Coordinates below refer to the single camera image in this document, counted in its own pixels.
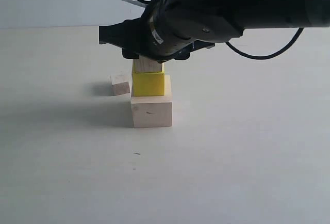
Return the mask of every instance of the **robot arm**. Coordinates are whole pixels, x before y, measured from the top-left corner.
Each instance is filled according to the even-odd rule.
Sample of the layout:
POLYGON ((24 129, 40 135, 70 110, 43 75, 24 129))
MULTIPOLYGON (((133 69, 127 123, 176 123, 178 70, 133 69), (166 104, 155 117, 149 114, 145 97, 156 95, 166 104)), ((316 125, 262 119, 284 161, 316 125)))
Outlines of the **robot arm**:
POLYGON ((228 43, 245 29, 328 26, 330 0, 151 0, 139 19, 100 27, 100 43, 121 47, 125 58, 165 62, 228 43))

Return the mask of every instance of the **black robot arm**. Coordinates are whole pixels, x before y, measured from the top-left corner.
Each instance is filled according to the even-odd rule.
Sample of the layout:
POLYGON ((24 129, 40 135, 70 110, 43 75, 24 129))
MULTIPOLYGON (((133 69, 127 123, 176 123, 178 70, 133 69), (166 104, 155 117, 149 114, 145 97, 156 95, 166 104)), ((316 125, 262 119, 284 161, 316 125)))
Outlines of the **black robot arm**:
POLYGON ((125 58, 142 55, 165 62, 188 59, 215 43, 230 45, 245 29, 329 25, 330 0, 151 0, 139 19, 100 27, 100 43, 121 47, 125 58))

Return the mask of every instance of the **wooden block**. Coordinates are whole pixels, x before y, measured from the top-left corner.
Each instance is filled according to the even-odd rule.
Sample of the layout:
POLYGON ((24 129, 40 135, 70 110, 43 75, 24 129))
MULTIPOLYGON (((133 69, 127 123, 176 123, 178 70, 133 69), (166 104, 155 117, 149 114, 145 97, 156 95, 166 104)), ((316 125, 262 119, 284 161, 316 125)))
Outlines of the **wooden block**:
POLYGON ((165 95, 160 97, 131 98, 131 109, 135 128, 172 126, 171 78, 166 76, 165 95))
POLYGON ((128 76, 124 74, 111 75, 112 89, 115 96, 130 93, 128 76))
POLYGON ((160 73, 163 71, 162 64, 142 56, 137 60, 133 60, 133 64, 136 73, 160 73))
POLYGON ((132 78, 135 97, 164 96, 165 95, 165 70, 158 73, 137 73, 133 65, 132 78))

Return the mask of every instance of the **yellow block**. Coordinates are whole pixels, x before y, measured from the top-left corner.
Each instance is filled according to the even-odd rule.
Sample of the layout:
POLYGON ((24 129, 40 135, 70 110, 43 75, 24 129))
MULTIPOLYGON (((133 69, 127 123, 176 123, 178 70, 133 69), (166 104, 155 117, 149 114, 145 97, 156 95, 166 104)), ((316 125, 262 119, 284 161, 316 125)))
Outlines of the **yellow block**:
POLYGON ((135 97, 164 96, 165 95, 165 70, 159 73, 136 73, 133 63, 132 70, 133 89, 135 97))

